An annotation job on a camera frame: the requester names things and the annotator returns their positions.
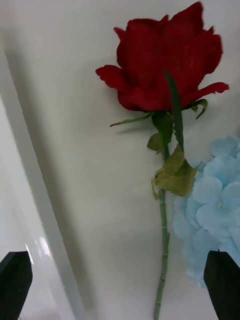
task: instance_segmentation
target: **red rose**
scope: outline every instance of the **red rose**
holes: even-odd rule
[[[203,6],[196,2],[186,10],[161,21],[134,19],[126,31],[114,28],[120,44],[119,67],[105,65],[97,75],[117,89],[119,103],[133,111],[170,110],[170,94],[164,71],[174,78],[181,107],[203,96],[229,89],[223,82],[198,90],[207,74],[218,66],[223,49],[214,28],[203,29]]]

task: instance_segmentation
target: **light blue hydrangea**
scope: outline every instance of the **light blue hydrangea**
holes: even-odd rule
[[[240,267],[240,140],[223,137],[201,163],[191,193],[174,201],[173,229],[183,239],[188,277],[205,287],[210,250],[228,252]]]

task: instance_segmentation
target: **white surface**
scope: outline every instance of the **white surface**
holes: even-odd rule
[[[161,164],[146,148],[152,127],[109,128],[132,114],[95,69],[116,60],[114,26],[136,17],[160,19],[191,3],[0,3],[13,80],[89,319],[152,319],[161,257],[159,204],[150,185]],[[222,36],[224,57],[202,85],[226,82],[231,90],[209,96],[198,121],[184,114],[185,149],[193,160],[208,156],[213,139],[237,134],[240,119],[240,1],[203,4],[206,27],[214,25]],[[185,279],[180,248],[172,236],[161,320],[215,320],[207,292]]]
[[[2,50],[0,95],[0,261],[10,251],[28,250],[32,262],[33,280],[21,319],[84,320],[77,284]]]

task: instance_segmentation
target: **black object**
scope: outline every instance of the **black object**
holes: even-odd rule
[[[19,318],[32,280],[28,252],[9,252],[0,263],[0,320]]]
[[[210,251],[204,281],[219,320],[240,320],[240,268],[227,252]]]

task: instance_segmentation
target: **rose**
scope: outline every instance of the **rose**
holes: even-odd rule
[[[207,74],[214,72],[222,57],[222,43],[214,28],[203,29],[203,6],[196,2],[186,10],[161,21],[134,19],[126,31],[114,28],[120,44],[119,67],[105,65],[97,75],[117,89],[118,101],[132,111],[167,111],[171,109],[167,71],[174,78],[181,108],[203,96],[229,89],[216,82],[198,90]]]

